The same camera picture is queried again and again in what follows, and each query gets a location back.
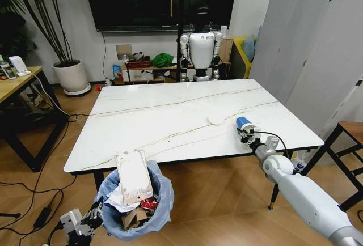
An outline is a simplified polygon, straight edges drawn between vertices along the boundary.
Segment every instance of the white flower pot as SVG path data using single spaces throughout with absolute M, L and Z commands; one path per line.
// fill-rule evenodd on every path
M 62 66 L 60 62 L 52 67 L 56 73 L 64 93 L 70 96 L 81 95 L 91 89 L 87 81 L 87 75 L 83 63 L 80 60 L 72 60 L 74 64 Z

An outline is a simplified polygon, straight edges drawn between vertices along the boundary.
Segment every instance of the wooden floor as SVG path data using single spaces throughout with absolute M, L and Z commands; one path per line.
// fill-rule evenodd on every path
M 84 97 L 65 97 L 60 88 L 56 94 L 69 113 L 89 113 L 98 96 L 95 87 Z M 69 130 L 57 150 L 49 158 L 41 175 L 38 190 L 62 187 L 73 180 L 63 172 L 77 136 L 85 121 L 69 125 Z M 50 128 L 39 128 L 24 133 L 21 139 L 32 152 L 37 152 Z M 24 182 L 33 187 L 38 174 L 32 173 L 4 141 L 0 141 L 0 180 Z M 351 155 L 345 158 L 350 168 L 358 166 Z M 318 233 L 309 229 L 281 197 L 273 211 L 267 209 L 273 184 L 259 169 L 253 156 L 207 160 L 203 162 L 161 166 L 165 176 L 172 181 L 175 191 L 172 222 L 161 232 L 148 234 L 128 243 L 107 236 L 104 228 L 98 228 L 92 241 L 97 245 L 329 245 Z M 334 165 L 316 166 L 313 178 L 338 202 L 344 201 L 355 190 L 342 172 Z M 59 217 L 78 207 L 84 214 L 96 195 L 92 175 L 79 176 L 74 185 L 65 190 L 64 200 L 55 218 L 41 231 L 26 237 L 22 245 L 42 245 Z M 42 207 L 53 193 L 37 194 L 31 212 L 12 227 L 29 232 Z M 0 212 L 24 213 L 31 202 L 31 193 L 21 186 L 0 187 Z M 363 209 L 359 203 L 349 210 L 352 223 L 361 231 L 363 224 L 356 211 Z M 12 219 L 0 218 L 0 226 Z M 11 231 L 0 231 L 0 245 L 18 245 L 20 236 Z M 57 231 L 52 245 L 66 245 L 65 235 Z

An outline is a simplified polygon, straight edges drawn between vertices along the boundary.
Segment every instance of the wall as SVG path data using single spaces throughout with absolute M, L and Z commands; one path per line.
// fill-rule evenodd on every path
M 88 0 L 59 0 L 66 34 L 73 50 L 73 56 L 82 60 L 90 81 L 103 80 L 102 63 L 104 42 L 102 34 L 96 32 Z M 229 35 L 256 35 L 262 24 L 269 0 L 235 0 Z M 48 80 L 57 83 L 51 65 L 57 61 L 56 55 L 37 30 L 28 14 L 27 29 L 38 49 L 30 54 L 28 65 L 41 65 Z M 132 44 L 134 52 L 143 51 L 154 57 L 160 52 L 176 55 L 175 33 L 105 33 L 107 53 L 104 70 L 112 75 L 112 64 L 117 63 L 116 44 Z
M 318 134 L 363 74 L 360 5 L 360 0 L 331 1 L 306 66 L 286 103 Z
M 271 0 L 270 4 L 250 78 L 285 104 L 332 3 Z
M 340 120 L 362 120 L 362 88 L 346 101 L 363 75 L 360 6 L 360 0 L 270 0 L 266 14 L 250 78 L 323 139 Z M 335 147 L 348 144 L 342 137 Z

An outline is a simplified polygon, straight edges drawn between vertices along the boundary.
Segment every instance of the black screen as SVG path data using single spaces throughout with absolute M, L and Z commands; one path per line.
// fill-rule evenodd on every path
M 178 19 L 178 2 L 171 0 L 89 0 L 98 31 L 174 30 Z M 184 25 L 193 22 L 197 8 L 208 8 L 208 22 L 213 27 L 229 25 L 233 0 L 185 0 Z

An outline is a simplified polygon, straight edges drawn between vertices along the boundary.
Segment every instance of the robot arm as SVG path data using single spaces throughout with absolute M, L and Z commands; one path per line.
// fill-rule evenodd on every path
M 237 119 L 241 142 L 252 148 L 267 178 L 278 184 L 282 195 L 305 223 L 333 245 L 362 246 L 363 234 L 352 226 L 339 204 L 312 179 L 293 174 L 291 161 L 272 149 L 272 146 L 277 146 L 276 140 L 268 147 L 260 142 L 260 134 L 254 133 L 255 130 L 255 126 L 244 117 Z
M 221 49 L 221 44 L 223 40 L 223 34 L 221 32 L 214 33 L 214 49 L 213 49 L 213 59 L 212 59 L 212 79 L 219 80 L 220 73 L 218 69 L 218 64 L 220 63 L 221 58 L 218 53 Z
M 64 230 L 67 236 L 67 246 L 89 246 L 95 230 L 103 223 L 102 206 L 103 197 L 95 202 L 83 217 L 79 209 L 73 209 L 64 214 L 49 236 L 47 244 L 42 246 L 50 246 L 52 234 L 56 230 Z
M 187 70 L 189 66 L 189 37 L 190 33 L 184 33 L 180 37 L 180 52 L 181 52 L 181 58 L 180 58 L 180 81 L 181 82 L 187 82 L 189 81 L 187 77 Z

